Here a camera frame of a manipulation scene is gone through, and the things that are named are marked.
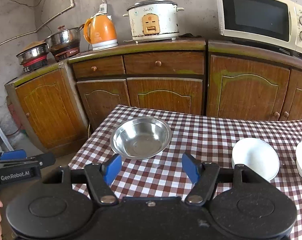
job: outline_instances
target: black circular disc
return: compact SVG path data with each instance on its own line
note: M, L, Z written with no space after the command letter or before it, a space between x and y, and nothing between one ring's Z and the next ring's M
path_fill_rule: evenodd
M62 184L32 186L6 209L8 222L18 235L28 238L58 238L81 229L91 218L88 197Z
M287 235L296 221L294 203L272 185L243 183L216 196L209 212L225 231L270 239Z

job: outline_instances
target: brown and white tablecloth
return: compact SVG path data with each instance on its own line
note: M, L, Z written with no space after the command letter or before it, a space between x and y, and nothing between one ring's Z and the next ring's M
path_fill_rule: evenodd
M164 120L171 127L172 141L153 158L142 161L122 159L122 170L111 185L119 198L181 196L184 199L192 183L182 171L183 153L191 153L202 162L215 162L222 168L231 168L235 143L242 138L255 137L269 143L279 156L280 170L271 183L296 204L297 222L290 237L302 239L302 177L295 163L295 149L302 141L302 120L243 121L118 105L86 141L69 166L80 169L91 162L108 160L114 154L110 147L110 136L114 129L138 116L154 116ZM222 184L217 191L229 188L229 184ZM74 185L74 189L88 195L84 184Z

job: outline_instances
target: microwave window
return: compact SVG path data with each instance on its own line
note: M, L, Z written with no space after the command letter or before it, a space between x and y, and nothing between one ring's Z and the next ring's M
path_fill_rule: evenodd
M276 0L223 0L225 28L289 41L289 15Z

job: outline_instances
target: rice cooker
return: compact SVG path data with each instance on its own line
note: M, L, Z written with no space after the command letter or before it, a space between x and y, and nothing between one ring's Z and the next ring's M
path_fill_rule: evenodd
M130 18L133 40L154 41L162 39L175 40L179 36L177 12L184 8L170 0L146 0L130 6L123 17Z

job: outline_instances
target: blue gripper pad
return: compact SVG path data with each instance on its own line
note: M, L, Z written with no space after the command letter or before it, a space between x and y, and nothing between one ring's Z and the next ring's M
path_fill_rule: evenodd
M11 151L3 153L0 157L1 161L5 160L19 160L27 158L27 153L24 150Z
M192 155L184 153L182 156L182 169L188 175L193 184L200 179L199 167L202 164L196 160Z
M118 154L114 155L110 160L104 163L104 165L103 179L107 185L111 185L122 168L121 156Z

